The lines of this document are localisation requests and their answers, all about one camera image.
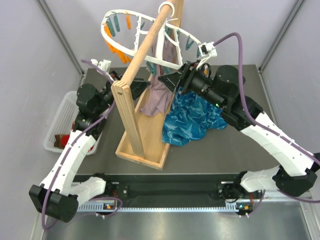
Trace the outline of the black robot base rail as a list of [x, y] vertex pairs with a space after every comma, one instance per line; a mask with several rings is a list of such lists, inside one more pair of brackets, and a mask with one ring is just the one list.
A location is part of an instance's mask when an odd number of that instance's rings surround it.
[[226, 207], [259, 200], [266, 186], [245, 189], [240, 174], [104, 174], [105, 192], [122, 210]]

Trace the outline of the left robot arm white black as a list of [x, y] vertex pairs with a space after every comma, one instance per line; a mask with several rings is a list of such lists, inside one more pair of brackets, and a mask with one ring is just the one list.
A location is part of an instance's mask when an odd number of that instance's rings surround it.
[[98, 142], [107, 122], [107, 117], [115, 107], [111, 86], [122, 75], [116, 71], [102, 73], [106, 84], [98, 90], [85, 83], [76, 92], [79, 112], [69, 134], [68, 141], [52, 170], [40, 183], [32, 185], [29, 196], [41, 221], [51, 217], [64, 223], [70, 222], [78, 208], [98, 196], [114, 199], [114, 187], [110, 177], [95, 173], [88, 180], [73, 186], [73, 180], [89, 150]]

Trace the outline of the white oval clip hanger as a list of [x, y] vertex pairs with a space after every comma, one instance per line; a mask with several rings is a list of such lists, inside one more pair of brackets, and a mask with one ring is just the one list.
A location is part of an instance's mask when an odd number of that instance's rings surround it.
[[[124, 64], [133, 61], [134, 64], [140, 66], [145, 61], [148, 64], [177, 70], [183, 64], [180, 37], [186, 37], [186, 50], [201, 44], [201, 41], [194, 35], [176, 25], [180, 20], [179, 3], [182, 1], [162, 2], [159, 5], [157, 17], [128, 9], [110, 10], [102, 19], [100, 33], [110, 51], [117, 54]], [[132, 40], [133, 47], [126, 47], [115, 40], [116, 33], [121, 30], [119, 16], [125, 17], [129, 30], [135, 30]], [[169, 41], [176, 50], [175, 61], [164, 60], [165, 41]]]

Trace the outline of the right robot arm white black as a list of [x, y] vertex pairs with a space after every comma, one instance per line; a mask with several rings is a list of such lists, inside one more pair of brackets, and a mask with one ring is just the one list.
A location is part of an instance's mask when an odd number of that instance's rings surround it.
[[245, 78], [232, 65], [218, 67], [214, 77], [205, 73], [205, 63], [186, 62], [177, 72], [158, 79], [171, 92], [195, 93], [221, 109], [220, 116], [231, 127], [248, 136], [265, 149], [279, 163], [260, 171], [242, 171], [233, 180], [228, 193], [232, 198], [245, 198], [258, 190], [278, 190], [293, 198], [310, 190], [320, 168], [320, 155], [312, 154], [273, 123], [263, 108], [245, 96]]

